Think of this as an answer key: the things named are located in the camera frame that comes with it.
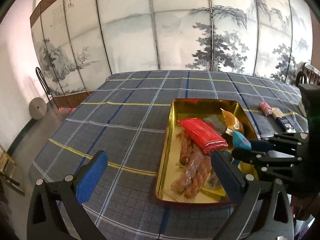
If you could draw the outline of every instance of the black chair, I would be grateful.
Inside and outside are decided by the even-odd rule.
[[[52,103],[51,103],[51,101],[50,101],[49,96],[51,96],[51,99],[54,101],[54,104],[55,104],[56,107],[57,107],[56,101],[54,100],[54,97],[53,97],[53,95],[51,94],[51,91],[50,91],[50,89],[49,89],[49,87],[48,87],[48,84],[47,84],[47,82],[44,80],[42,71],[41,71],[41,69],[40,69],[39,67],[36,67],[36,75],[37,75],[37,77],[38,77],[38,79],[39,79],[39,81],[40,81],[40,84],[41,84],[41,86],[42,86],[42,88],[43,88],[43,90],[44,90],[45,95],[47,96],[47,99],[48,99],[48,101],[49,101],[49,103],[50,103],[51,108],[53,109],[53,106],[52,106]]]

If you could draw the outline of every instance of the yellow snack package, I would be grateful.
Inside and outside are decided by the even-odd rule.
[[[232,113],[223,110],[222,108],[221,108],[221,111],[222,111],[222,115],[224,117],[224,122],[226,124],[227,129],[244,134],[242,123],[239,122],[238,118],[236,118]]]

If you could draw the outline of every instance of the gold tin tray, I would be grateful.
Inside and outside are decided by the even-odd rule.
[[[176,139],[178,133],[177,120],[187,118],[201,118],[204,119],[210,115],[217,115],[222,121],[223,116],[221,108],[233,113],[244,127],[244,135],[249,140],[256,140],[257,135],[245,114],[240,104],[231,100],[219,99],[197,99],[197,98],[183,98],[174,99],[171,103],[170,115],[167,123],[167,128],[164,137],[164,147],[162,151],[159,172],[156,181],[156,198],[167,203],[188,203],[190,202],[177,202],[169,195],[163,192],[163,188],[171,185],[181,174],[182,168],[177,166],[179,162],[181,142]],[[232,151],[232,137],[229,135],[224,136],[229,144],[228,151]],[[240,163],[240,169],[245,174],[252,174],[257,178],[257,173],[252,165],[247,163]],[[216,194],[206,194],[205,191],[200,191],[194,202],[191,204],[213,204],[213,203],[226,203],[230,202],[227,196],[221,197]]]

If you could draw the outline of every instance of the small red packet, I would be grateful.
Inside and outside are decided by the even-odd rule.
[[[205,154],[228,147],[228,143],[210,125],[199,118],[178,120]]]
[[[272,108],[268,105],[267,102],[260,102],[259,103],[259,108],[263,112],[265,116],[271,115],[272,114]]]

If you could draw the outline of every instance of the plaid tablecloth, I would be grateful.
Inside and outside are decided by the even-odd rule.
[[[164,130],[175,98],[238,101],[259,138],[281,131],[272,117],[260,113],[261,101],[279,107],[297,132],[308,130],[297,107],[299,89],[283,83],[221,72],[115,74],[49,139],[30,168],[32,181],[62,180],[104,150],[109,165],[84,208],[107,239],[212,239],[234,205],[168,208],[154,196]]]

